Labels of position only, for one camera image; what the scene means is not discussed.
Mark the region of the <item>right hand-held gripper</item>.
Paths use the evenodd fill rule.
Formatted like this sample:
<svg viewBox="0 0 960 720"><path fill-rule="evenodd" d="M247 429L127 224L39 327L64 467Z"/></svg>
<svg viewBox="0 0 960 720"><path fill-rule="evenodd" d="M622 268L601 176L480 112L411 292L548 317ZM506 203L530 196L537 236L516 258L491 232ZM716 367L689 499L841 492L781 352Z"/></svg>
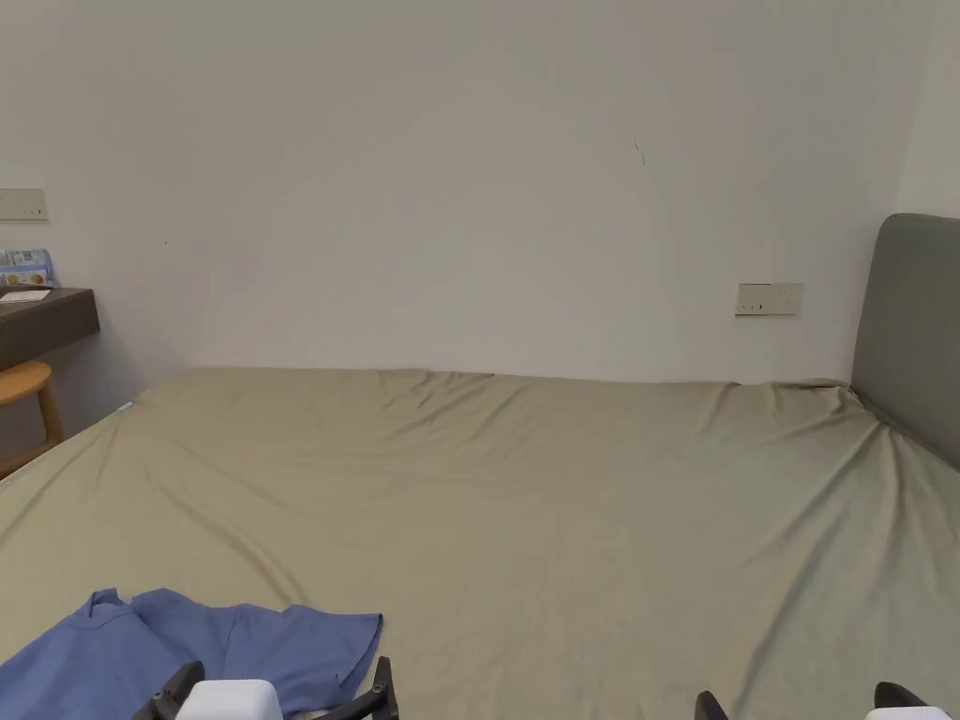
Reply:
<svg viewBox="0 0 960 720"><path fill-rule="evenodd" d="M949 720L949 715L938 707L929 706L904 685L878 682L873 695L874 709L866 720ZM695 720L728 720L728 715L717 697L708 690L699 692L694 708Z"/></svg>

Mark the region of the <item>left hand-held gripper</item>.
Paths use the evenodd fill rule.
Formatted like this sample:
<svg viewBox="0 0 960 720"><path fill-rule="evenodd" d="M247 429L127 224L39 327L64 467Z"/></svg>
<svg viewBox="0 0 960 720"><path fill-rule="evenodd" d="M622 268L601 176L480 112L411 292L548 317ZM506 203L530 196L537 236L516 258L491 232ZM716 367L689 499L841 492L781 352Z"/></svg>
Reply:
<svg viewBox="0 0 960 720"><path fill-rule="evenodd" d="M149 719L268 720L277 718L277 691L265 680L205 681L201 661L179 668L148 699ZM329 719L400 718L389 656L378 658L370 688L328 713Z"/></svg>

